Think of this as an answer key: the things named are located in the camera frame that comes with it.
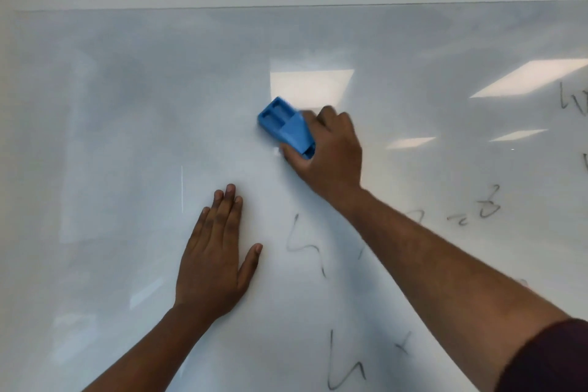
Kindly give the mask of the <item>person's right hand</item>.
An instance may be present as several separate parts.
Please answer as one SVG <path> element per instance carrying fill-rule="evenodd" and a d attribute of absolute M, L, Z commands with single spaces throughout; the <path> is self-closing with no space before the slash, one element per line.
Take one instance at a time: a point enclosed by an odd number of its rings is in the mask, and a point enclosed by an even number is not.
<path fill-rule="evenodd" d="M 348 113 L 324 106 L 319 114 L 302 110 L 316 144 L 314 181 L 305 183 L 334 209 L 342 212 L 362 190 L 362 147 Z"/>

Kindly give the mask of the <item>person's left hand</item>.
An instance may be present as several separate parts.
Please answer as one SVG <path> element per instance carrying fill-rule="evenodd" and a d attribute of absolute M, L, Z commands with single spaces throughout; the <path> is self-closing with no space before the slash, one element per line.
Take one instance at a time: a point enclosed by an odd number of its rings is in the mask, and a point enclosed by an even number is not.
<path fill-rule="evenodd" d="M 244 202 L 236 190 L 236 243 L 231 247 L 215 247 L 212 243 L 213 201 L 197 245 L 190 253 L 184 251 L 180 260 L 174 306 L 186 304 L 203 308 L 220 318 L 233 310 L 246 293 L 237 291 L 238 270 L 244 261 L 240 262 L 239 258 Z"/>

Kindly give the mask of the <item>blue whiteboard eraser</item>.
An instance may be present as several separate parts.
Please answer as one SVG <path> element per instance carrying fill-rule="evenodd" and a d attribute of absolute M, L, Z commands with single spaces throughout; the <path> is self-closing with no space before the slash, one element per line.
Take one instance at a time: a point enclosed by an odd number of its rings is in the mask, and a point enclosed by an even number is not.
<path fill-rule="evenodd" d="M 289 144 L 303 158 L 313 158 L 316 144 L 301 112 L 281 97 L 274 98 L 258 115 L 258 124 L 279 143 Z"/>

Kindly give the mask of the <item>person's left forearm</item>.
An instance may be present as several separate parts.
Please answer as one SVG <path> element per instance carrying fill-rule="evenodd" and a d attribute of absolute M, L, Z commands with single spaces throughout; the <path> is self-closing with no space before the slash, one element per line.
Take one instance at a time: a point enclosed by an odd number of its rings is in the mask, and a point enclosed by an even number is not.
<path fill-rule="evenodd" d="M 82 392 L 165 392 L 195 344 L 218 318 L 203 308 L 173 306 Z"/>

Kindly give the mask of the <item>person's right forearm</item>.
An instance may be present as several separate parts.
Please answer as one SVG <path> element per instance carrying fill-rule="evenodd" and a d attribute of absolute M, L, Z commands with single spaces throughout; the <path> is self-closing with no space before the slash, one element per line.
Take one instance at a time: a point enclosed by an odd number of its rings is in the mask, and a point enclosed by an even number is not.
<path fill-rule="evenodd" d="M 415 312 L 480 392 L 564 311 L 361 187 L 328 199 L 371 248 Z"/>

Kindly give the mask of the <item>white glossy whiteboard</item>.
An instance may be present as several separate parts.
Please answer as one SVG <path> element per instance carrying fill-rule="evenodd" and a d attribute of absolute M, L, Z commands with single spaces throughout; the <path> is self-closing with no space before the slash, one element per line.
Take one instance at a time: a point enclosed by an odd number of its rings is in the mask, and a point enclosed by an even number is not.
<path fill-rule="evenodd" d="M 347 111 L 362 184 L 588 320 L 588 2 L 13 17 L 0 100 L 0 392 L 79 392 L 173 304 L 216 189 L 251 287 L 170 392 L 475 392 L 258 125 Z"/>

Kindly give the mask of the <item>dark maroon sleeve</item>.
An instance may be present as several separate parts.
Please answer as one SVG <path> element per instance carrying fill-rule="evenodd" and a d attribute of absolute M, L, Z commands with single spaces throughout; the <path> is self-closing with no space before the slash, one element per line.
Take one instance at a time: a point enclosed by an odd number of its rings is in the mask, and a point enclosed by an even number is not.
<path fill-rule="evenodd" d="M 588 392 L 588 322 L 555 323 L 508 363 L 495 392 Z"/>

